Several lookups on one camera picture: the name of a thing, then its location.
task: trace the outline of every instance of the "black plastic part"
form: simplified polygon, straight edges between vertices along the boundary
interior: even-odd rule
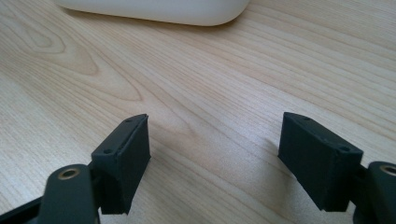
[[[40,208],[41,197],[32,200],[20,207],[17,207],[0,216],[1,224],[33,224],[37,222],[38,209]]]
[[[355,224],[376,223],[375,212],[370,200],[370,191],[367,188],[369,181],[367,173],[367,169],[361,165],[358,172],[351,177],[353,190],[350,195],[350,201],[356,205],[353,216]]]
[[[65,166],[49,176],[37,223],[99,223],[88,166]]]
[[[396,223],[396,165],[370,163],[367,189],[379,223]]]
[[[278,157],[325,211],[346,211],[363,151],[314,120],[285,113]]]
[[[92,153],[90,166],[93,174],[100,176],[103,214],[129,213],[150,159],[148,118],[126,119]]]

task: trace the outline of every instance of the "light wood surface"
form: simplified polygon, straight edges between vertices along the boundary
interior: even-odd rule
[[[147,113],[130,215],[103,223],[351,223],[277,158],[285,111],[396,162],[396,2],[253,0],[193,27],[0,1],[1,214]]]

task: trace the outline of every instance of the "screw hole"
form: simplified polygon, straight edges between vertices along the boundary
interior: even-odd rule
[[[70,168],[67,170],[62,171],[59,175],[58,178],[61,180],[66,180],[66,179],[71,179],[75,177],[76,175],[79,174],[79,169],[77,168]]]
[[[396,176],[396,166],[389,166],[389,165],[382,165],[381,170],[388,175],[394,175]]]
[[[108,149],[105,149],[103,152],[104,152],[105,154],[110,154],[110,153],[113,152],[113,150],[108,148]]]

